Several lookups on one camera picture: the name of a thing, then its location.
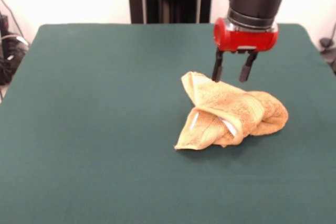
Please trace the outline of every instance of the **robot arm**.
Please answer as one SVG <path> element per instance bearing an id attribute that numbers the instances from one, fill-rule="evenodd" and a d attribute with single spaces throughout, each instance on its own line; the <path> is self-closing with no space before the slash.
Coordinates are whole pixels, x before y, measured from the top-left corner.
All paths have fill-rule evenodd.
<path id="1" fill-rule="evenodd" d="M 239 80 L 248 79 L 258 52 L 270 50 L 278 38 L 274 22 L 282 0 L 229 0 L 226 18 L 215 23 L 214 39 L 217 46 L 212 79 L 219 81 L 222 74 L 223 53 L 249 53 Z"/>

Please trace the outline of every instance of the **table surface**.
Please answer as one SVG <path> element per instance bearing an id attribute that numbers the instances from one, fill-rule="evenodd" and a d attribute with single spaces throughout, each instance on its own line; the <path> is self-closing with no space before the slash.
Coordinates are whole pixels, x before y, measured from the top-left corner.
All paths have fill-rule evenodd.
<path id="1" fill-rule="evenodd" d="M 281 25 L 246 90 L 283 102 L 279 133 L 175 151 L 210 76 L 212 25 L 46 25 L 0 105 L 0 223 L 334 223 L 335 77 L 306 31 Z M 246 59 L 228 54 L 238 85 Z"/>

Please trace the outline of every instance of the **orange towel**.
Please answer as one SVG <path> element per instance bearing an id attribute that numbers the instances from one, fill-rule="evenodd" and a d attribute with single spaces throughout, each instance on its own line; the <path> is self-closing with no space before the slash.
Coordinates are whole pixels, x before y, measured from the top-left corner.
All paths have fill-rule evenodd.
<path id="1" fill-rule="evenodd" d="M 197 72 L 188 72 L 181 79 L 195 107 L 174 146 L 176 150 L 238 145 L 248 135 L 277 132 L 288 120 L 286 108 L 268 93 L 246 92 Z"/>

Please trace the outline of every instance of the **crumpled towel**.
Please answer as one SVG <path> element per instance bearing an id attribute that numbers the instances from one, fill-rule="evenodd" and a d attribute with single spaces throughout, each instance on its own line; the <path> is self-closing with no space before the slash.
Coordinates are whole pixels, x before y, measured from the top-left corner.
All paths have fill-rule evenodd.
<path id="1" fill-rule="evenodd" d="M 246 92 L 197 72 L 188 72 L 181 80 L 195 107 L 174 146 L 176 150 L 238 145 L 248 135 L 277 132 L 288 120 L 284 105 L 269 93 Z"/>

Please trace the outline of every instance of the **white tag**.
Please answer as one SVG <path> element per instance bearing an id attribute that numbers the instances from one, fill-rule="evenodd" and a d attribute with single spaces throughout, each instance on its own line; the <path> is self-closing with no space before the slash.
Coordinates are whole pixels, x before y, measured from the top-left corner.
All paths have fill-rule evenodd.
<path id="1" fill-rule="evenodd" d="M 227 129 L 231 132 L 232 136 L 237 135 L 237 130 L 236 128 L 228 121 L 224 120 L 223 118 L 219 118 L 221 121 L 226 125 Z"/>
<path id="2" fill-rule="evenodd" d="M 196 123 L 197 118 L 198 118 L 198 115 L 199 115 L 199 113 L 197 112 L 196 115 L 195 115 L 195 117 L 194 117 L 193 122 L 192 122 L 191 125 L 190 125 L 189 131 L 191 131 L 191 130 L 194 128 L 195 123 Z"/>

